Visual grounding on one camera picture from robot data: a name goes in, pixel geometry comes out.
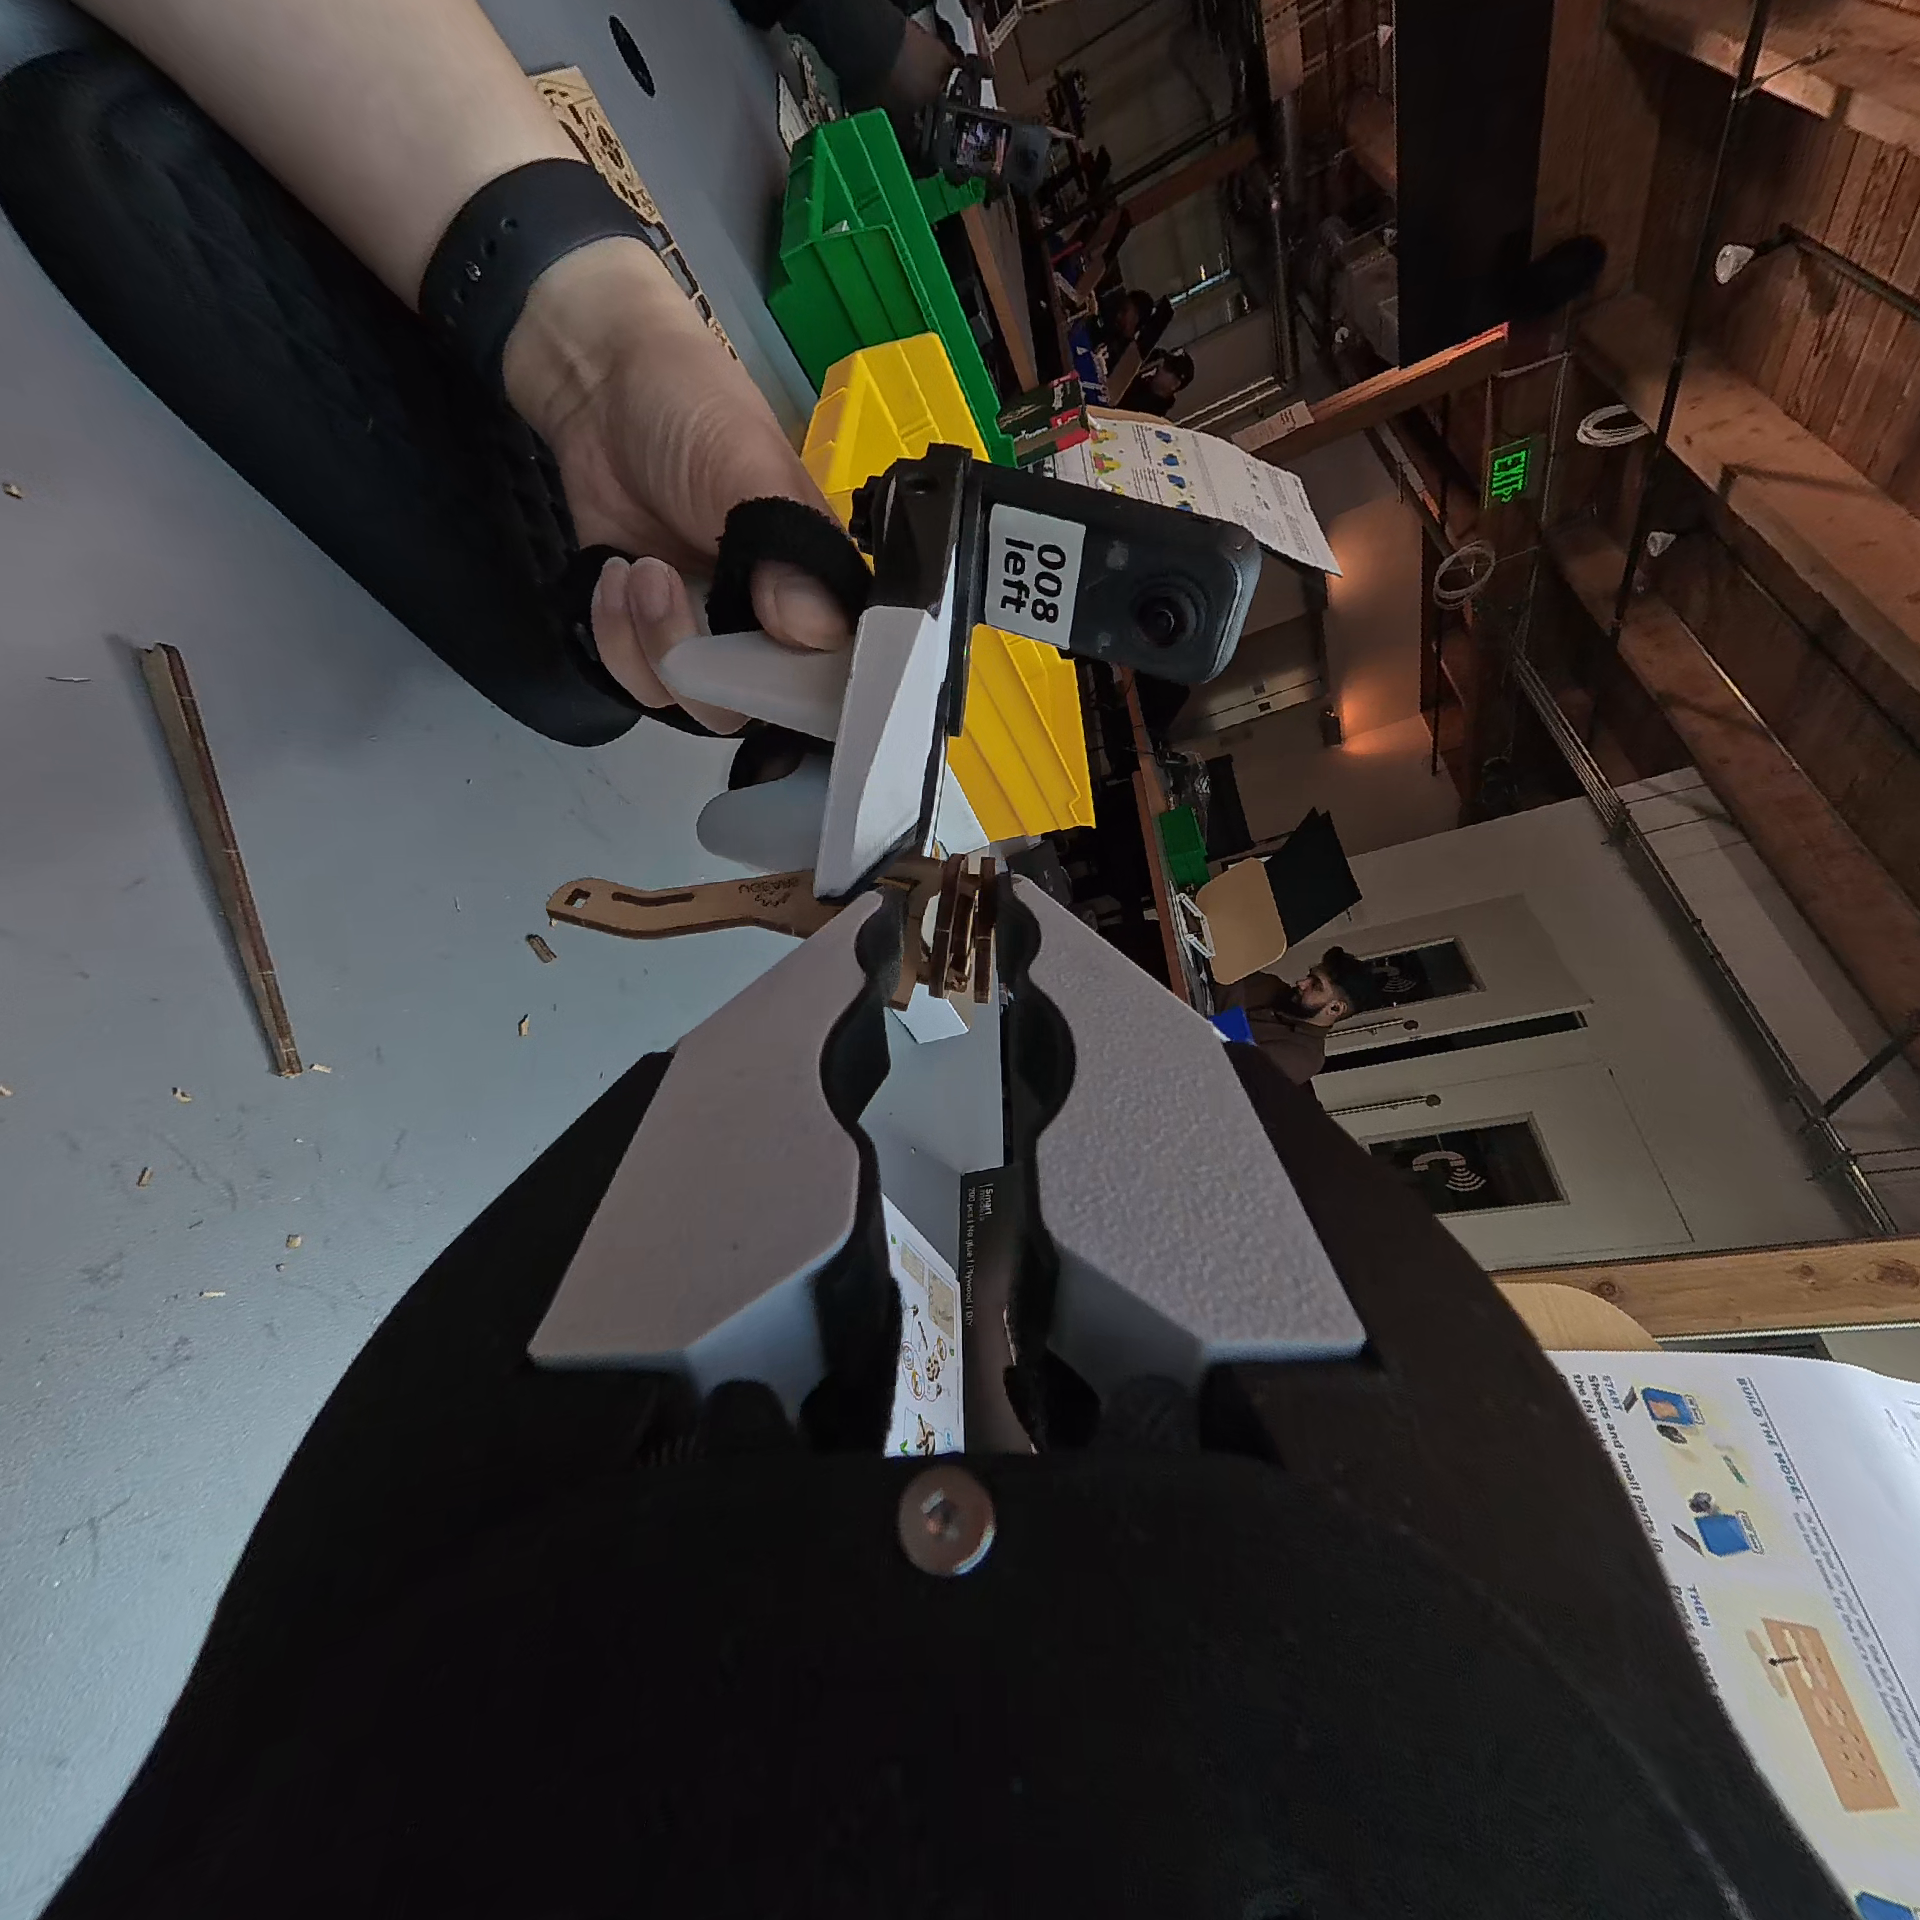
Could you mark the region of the black hanging panel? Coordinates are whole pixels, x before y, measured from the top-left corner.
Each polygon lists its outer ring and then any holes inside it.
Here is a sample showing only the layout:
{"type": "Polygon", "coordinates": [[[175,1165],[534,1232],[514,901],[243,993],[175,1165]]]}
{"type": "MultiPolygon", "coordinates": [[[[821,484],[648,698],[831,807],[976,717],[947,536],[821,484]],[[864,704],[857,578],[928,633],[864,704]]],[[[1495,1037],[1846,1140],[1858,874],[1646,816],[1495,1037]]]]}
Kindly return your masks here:
{"type": "Polygon", "coordinates": [[[1398,3],[1398,360],[1502,321],[1531,256],[1550,3],[1398,3]]]}

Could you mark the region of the person's left hand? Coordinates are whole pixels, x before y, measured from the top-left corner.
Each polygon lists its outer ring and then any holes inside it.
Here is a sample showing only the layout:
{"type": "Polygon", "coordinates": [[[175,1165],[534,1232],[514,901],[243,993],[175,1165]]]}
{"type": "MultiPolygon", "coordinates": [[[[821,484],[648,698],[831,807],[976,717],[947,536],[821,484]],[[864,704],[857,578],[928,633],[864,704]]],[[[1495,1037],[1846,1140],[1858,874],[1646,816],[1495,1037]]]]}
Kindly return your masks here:
{"type": "Polygon", "coordinates": [[[511,408],[553,456],[584,545],[614,549],[592,591],[592,642],[643,709],[673,704],[658,665],[703,618],[736,506],[784,497],[824,514],[746,370],[641,243],[570,251],[531,287],[502,353],[511,408]]]}

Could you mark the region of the thin wooden stick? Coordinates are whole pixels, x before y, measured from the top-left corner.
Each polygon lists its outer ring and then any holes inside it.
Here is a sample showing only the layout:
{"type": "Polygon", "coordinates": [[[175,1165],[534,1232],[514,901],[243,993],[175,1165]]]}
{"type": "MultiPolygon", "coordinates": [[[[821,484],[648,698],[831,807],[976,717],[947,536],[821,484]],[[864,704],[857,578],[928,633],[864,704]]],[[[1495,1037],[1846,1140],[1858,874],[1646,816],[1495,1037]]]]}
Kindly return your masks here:
{"type": "Polygon", "coordinates": [[[277,1076],[298,1076],[304,1059],[287,1016],[267,933],[256,909],[249,869],[238,845],[223,785],[211,759],[198,698],[184,659],[168,642],[136,648],[134,660],[149,689],[166,757],[174,763],[186,821],[193,827],[211,896],[225,924],[227,944],[247,984],[261,1035],[277,1076]]]}

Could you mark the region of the small screen device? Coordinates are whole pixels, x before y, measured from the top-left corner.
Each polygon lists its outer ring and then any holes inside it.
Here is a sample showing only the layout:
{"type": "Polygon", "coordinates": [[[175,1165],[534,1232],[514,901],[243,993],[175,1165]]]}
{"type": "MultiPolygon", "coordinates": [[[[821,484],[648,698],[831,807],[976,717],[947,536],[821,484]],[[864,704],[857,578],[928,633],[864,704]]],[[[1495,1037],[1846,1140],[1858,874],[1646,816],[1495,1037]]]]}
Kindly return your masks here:
{"type": "Polygon", "coordinates": [[[944,91],[923,109],[920,145],[928,164],[944,178],[994,183],[1010,151],[1002,117],[981,100],[981,79],[955,67],[944,91]]]}

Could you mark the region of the wooden lever part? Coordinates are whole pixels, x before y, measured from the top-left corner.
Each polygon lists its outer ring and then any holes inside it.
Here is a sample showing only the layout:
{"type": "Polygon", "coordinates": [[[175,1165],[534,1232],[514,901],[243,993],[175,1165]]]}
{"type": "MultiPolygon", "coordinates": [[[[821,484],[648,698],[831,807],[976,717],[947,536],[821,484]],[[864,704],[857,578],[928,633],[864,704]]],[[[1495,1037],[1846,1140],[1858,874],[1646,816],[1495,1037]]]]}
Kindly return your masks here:
{"type": "Polygon", "coordinates": [[[662,943],[711,931],[758,928],[807,939],[843,909],[816,898],[811,872],[701,880],[638,889],[613,880],[570,880],[547,901],[547,922],[627,943],[662,943]]]}

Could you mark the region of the person's left forearm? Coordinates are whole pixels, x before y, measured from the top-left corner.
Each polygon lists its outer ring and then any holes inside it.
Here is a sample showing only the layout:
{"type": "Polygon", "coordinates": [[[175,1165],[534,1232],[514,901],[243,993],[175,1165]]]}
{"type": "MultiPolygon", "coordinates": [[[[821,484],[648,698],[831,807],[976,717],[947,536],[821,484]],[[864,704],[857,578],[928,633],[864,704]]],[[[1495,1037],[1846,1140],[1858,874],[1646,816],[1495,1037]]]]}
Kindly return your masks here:
{"type": "Polygon", "coordinates": [[[475,3],[85,3],[414,304],[486,183],[577,154],[475,3]]]}

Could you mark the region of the small red green box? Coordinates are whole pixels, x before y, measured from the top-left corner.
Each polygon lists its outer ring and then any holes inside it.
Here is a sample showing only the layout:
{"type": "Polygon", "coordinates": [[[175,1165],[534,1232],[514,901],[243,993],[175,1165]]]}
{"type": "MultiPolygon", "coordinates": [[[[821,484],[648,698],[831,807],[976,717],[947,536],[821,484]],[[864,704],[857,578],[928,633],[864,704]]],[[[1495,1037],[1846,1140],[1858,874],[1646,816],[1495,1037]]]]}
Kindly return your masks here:
{"type": "Polygon", "coordinates": [[[1025,468],[1053,460],[1058,452],[1091,441],[1091,421],[1083,384],[1075,375],[1025,392],[1000,408],[998,433],[1007,439],[1015,464],[1025,468]]]}

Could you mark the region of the yellow plastic bin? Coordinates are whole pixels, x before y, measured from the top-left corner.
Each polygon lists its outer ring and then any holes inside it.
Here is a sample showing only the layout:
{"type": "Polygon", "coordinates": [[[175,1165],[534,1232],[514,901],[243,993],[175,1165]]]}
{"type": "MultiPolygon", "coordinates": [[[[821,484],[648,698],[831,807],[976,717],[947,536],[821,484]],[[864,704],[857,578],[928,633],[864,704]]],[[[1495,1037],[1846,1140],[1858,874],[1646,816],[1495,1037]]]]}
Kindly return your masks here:
{"type": "MultiPolygon", "coordinates": [[[[989,456],[935,332],[855,351],[822,375],[801,463],[839,521],[853,493],[928,445],[989,456]]],[[[1039,640],[977,626],[947,767],[989,841],[1095,823],[1079,682],[1039,640]]]]}

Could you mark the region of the black wristwatch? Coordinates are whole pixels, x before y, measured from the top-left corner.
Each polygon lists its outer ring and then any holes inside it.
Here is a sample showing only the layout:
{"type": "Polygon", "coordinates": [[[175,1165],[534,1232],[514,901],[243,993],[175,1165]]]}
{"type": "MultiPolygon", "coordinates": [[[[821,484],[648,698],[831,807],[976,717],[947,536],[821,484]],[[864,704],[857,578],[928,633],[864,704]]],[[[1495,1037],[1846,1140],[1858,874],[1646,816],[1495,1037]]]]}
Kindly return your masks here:
{"type": "Polygon", "coordinates": [[[502,357],[531,289],[605,241],[655,251],[647,223],[584,161],[528,161],[450,218],[424,261],[415,314],[453,361],[502,396],[502,357]]]}

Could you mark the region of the printed sheet on wooden clipboard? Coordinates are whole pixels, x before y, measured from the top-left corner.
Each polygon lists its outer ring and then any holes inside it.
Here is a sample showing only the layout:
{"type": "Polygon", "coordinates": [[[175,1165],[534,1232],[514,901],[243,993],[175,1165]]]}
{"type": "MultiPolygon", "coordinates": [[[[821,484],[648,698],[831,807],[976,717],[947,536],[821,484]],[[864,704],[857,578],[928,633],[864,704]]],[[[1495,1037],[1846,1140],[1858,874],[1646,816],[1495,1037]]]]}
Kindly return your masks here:
{"type": "Polygon", "coordinates": [[[1227,521],[1282,561],[1338,576],[1306,488],[1293,472],[1155,416],[1090,411],[1087,421],[1087,439],[1051,457],[1056,477],[1227,521]]]}
{"type": "Polygon", "coordinates": [[[1918,1916],[1918,1387],[1621,1344],[1570,1288],[1502,1295],[1601,1447],[1767,1788],[1855,1916],[1918,1916]]]}

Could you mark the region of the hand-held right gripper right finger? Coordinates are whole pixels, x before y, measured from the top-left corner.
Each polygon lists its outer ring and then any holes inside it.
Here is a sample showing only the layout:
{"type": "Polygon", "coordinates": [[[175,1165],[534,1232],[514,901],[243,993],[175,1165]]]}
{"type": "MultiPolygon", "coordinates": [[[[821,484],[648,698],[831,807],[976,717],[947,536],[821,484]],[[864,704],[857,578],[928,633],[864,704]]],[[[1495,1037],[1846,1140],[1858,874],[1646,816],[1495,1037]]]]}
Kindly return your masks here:
{"type": "Polygon", "coordinates": [[[1231,1048],[1030,880],[998,879],[1010,1455],[1059,1442],[1049,1368],[1111,1404],[1219,1368],[1352,1360],[1362,1321],[1231,1048]]]}

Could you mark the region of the black model kit box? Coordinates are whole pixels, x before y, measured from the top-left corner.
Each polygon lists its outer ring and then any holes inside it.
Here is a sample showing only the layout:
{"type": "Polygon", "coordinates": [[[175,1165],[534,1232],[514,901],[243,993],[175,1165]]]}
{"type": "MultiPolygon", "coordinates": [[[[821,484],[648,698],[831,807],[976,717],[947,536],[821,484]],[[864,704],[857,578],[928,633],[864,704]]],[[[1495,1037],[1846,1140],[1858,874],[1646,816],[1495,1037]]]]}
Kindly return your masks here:
{"type": "Polygon", "coordinates": [[[1010,1194],[1010,1169],[974,1170],[959,1191],[955,1273],[961,1290],[965,1441],[970,1455],[1011,1451],[1019,1439],[1002,1380],[1015,1360],[1005,1323],[1015,1275],[1010,1194]]]}

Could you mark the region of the wooden gear wheel assembly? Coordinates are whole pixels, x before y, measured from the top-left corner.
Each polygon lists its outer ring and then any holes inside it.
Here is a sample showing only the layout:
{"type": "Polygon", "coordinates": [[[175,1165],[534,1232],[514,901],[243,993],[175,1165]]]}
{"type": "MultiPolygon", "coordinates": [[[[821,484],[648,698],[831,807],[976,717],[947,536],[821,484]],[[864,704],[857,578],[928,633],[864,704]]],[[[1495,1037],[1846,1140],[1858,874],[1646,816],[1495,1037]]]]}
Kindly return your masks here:
{"type": "Polygon", "coordinates": [[[935,860],[904,855],[880,874],[903,896],[903,957],[889,1009],[899,1017],[913,993],[968,1009],[994,994],[998,861],[992,852],[935,860]]]}

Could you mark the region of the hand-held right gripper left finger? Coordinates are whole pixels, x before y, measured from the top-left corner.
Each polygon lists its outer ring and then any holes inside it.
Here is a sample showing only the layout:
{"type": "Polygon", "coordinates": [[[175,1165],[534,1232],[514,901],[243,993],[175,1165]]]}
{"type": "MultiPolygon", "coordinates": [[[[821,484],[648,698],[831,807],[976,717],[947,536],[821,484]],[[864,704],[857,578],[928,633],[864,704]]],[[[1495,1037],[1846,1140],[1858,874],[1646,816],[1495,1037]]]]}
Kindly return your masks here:
{"type": "Polygon", "coordinates": [[[889,1073],[903,920],[864,896],[685,1034],[531,1362],[766,1385],[818,1444],[882,1451],[903,1311],[858,1119],[889,1073]]]}

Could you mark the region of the plywood parts sheet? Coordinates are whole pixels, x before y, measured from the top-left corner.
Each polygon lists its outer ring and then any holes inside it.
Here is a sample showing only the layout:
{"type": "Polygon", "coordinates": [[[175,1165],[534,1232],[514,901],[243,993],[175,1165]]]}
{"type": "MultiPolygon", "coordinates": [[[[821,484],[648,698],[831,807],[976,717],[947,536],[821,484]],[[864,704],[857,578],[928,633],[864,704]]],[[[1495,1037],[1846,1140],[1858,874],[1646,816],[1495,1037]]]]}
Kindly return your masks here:
{"type": "Polygon", "coordinates": [[[680,244],[669,232],[661,205],[640,178],[633,157],[626,154],[592,85],[575,64],[550,67],[529,76],[529,83],[546,108],[560,122],[575,154],[613,187],[619,201],[638,218],[641,239],[662,261],[662,268],[682,297],[699,314],[709,335],[720,340],[737,361],[737,353],[720,322],[713,303],[689,269],[680,244]]]}

